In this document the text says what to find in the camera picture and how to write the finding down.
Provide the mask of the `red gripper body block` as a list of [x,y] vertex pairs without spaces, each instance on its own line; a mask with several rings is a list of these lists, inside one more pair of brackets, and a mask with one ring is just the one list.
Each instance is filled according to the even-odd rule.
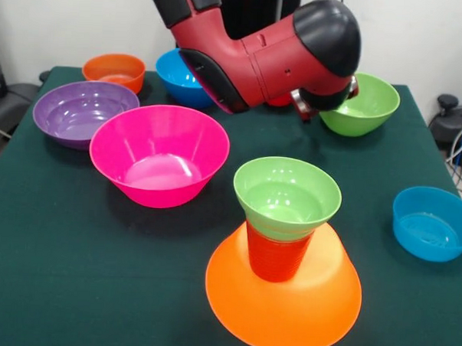
[[341,106],[346,100],[354,98],[359,93],[359,82],[356,75],[350,83],[332,95],[316,95],[303,88],[290,92],[292,104],[304,122],[309,122],[313,116],[323,111],[332,111]]

